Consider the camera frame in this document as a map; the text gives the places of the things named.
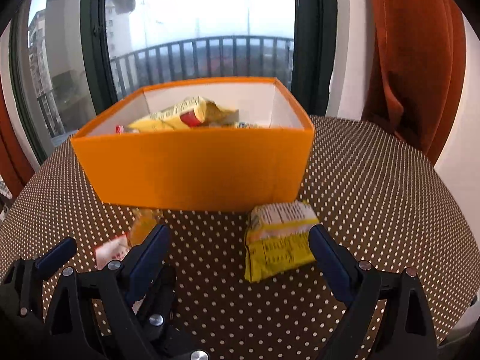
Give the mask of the red white wafer packet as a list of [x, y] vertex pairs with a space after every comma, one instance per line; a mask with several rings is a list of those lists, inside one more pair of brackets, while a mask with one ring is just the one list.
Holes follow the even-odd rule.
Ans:
[[112, 260], [122, 261], [131, 249], [128, 236], [117, 236], [95, 249], [96, 267], [100, 271]]

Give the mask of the clear orange candy packet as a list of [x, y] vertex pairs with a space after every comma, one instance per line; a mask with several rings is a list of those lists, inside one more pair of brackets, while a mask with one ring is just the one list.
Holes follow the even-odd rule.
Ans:
[[159, 209], [137, 208], [133, 213], [134, 221], [128, 232], [128, 244], [131, 247], [142, 244], [163, 218], [163, 212]]

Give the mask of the small yellow snack bag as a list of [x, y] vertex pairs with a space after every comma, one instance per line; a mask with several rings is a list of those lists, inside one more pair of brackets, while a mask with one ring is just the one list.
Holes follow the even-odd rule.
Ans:
[[255, 207], [244, 237], [245, 279], [256, 283], [312, 263], [308, 233], [318, 223], [314, 210], [305, 202]]

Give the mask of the yellow honey butter chip bag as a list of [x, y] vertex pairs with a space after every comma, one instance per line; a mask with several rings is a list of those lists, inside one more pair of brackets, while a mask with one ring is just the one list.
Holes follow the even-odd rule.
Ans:
[[133, 121], [125, 130], [137, 133], [184, 130], [218, 124], [237, 109], [225, 108], [202, 96], [186, 97], [181, 102]]

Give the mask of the rust orange left curtain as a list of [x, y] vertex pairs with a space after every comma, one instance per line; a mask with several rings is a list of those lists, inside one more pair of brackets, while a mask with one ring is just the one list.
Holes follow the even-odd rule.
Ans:
[[16, 199], [34, 175], [34, 170], [12, 127], [3, 92], [0, 99], [1, 177]]

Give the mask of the rust orange curtain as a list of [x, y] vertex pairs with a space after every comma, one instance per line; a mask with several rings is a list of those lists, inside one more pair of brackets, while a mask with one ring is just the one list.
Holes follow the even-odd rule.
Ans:
[[465, 79], [465, 25], [453, 0], [372, 0], [373, 66], [362, 118], [436, 163]]
[[34, 175], [34, 170], [12, 127], [3, 92], [0, 99], [1, 177], [16, 199]]

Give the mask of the orange cardboard box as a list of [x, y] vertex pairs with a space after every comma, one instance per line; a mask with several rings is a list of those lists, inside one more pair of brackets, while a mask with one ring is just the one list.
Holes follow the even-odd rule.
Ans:
[[[195, 127], [116, 134], [201, 95], [258, 128]], [[187, 211], [250, 211], [295, 200], [312, 148], [312, 121], [280, 80], [215, 77], [142, 87], [71, 140], [105, 203]]]

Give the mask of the brown polka dot tablecloth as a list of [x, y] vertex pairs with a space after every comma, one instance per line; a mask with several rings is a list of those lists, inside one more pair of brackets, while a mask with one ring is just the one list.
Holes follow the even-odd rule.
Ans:
[[[414, 148], [364, 122], [314, 117], [298, 199], [338, 244], [379, 270], [414, 268], [444, 340], [479, 290], [479, 248], [459, 205]], [[345, 308], [314, 264], [259, 283], [244, 278], [247, 216], [163, 210], [176, 268], [174, 320], [214, 359], [315, 359]], [[61, 144], [1, 224], [1, 269], [66, 236], [70, 264], [96, 267], [95, 249], [126, 233], [134, 209], [101, 202], [69, 143]]]

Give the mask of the red white candy packet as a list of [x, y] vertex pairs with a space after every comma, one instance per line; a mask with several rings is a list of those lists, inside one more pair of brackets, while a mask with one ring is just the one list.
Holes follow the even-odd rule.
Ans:
[[139, 133], [139, 130], [133, 127], [128, 127], [124, 125], [117, 125], [115, 127], [116, 134], [124, 134], [124, 133]]

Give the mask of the pale yellow cartoon snack packet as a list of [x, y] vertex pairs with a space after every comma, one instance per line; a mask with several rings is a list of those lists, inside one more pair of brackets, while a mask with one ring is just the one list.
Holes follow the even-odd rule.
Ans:
[[252, 123], [247, 123], [247, 122], [235, 122], [233, 124], [233, 127], [235, 127], [235, 128], [259, 128], [260, 126], [258, 124], [252, 124]]

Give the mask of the black balcony railing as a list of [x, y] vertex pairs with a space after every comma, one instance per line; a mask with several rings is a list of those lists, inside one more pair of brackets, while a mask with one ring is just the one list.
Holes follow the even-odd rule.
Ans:
[[[170, 41], [109, 57], [115, 95], [143, 86], [207, 77], [275, 77], [290, 87], [294, 41], [288, 37], [224, 35]], [[89, 119], [71, 72], [52, 78], [43, 37], [28, 45], [36, 105], [32, 128], [59, 145]]]

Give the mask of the rust orange right curtain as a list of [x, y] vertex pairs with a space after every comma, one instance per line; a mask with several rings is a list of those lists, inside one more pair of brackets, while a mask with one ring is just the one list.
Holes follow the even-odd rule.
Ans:
[[465, 25], [453, 0], [372, 0], [373, 66], [362, 118], [436, 163], [465, 79]]

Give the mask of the dark green window frame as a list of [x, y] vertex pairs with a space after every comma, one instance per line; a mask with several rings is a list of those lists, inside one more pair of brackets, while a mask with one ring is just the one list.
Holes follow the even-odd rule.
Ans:
[[109, 57], [170, 41], [224, 35], [293, 39], [294, 66], [287, 88], [307, 113], [322, 116], [329, 102], [337, 14], [337, 0], [135, 0], [135, 9], [127, 14], [117, 14], [112, 0], [10, 0], [1, 10], [1, 71], [12, 99], [10, 120], [32, 167], [39, 167], [74, 134], [53, 145], [45, 133], [32, 128], [36, 97], [28, 46], [33, 37], [45, 39], [52, 78], [72, 73], [89, 116], [86, 123], [121, 100], [108, 71]]

